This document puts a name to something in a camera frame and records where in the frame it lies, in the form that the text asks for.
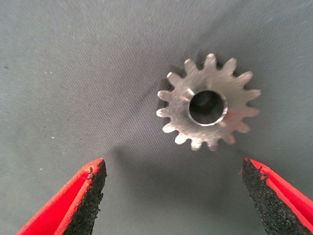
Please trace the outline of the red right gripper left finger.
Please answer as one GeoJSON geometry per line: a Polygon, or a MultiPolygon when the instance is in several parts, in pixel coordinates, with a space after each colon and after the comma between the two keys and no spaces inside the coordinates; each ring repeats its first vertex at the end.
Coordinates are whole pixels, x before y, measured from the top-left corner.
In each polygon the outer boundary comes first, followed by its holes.
{"type": "Polygon", "coordinates": [[[104,159],[83,166],[18,232],[19,235],[92,234],[106,181],[104,159]]]}

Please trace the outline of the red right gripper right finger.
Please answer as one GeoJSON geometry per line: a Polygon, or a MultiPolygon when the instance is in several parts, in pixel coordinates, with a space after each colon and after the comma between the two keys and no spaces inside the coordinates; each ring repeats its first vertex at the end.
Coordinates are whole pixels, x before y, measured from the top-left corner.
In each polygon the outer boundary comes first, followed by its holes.
{"type": "Polygon", "coordinates": [[[245,158],[245,184],[269,235],[311,235],[313,201],[265,164],[245,158]]]}

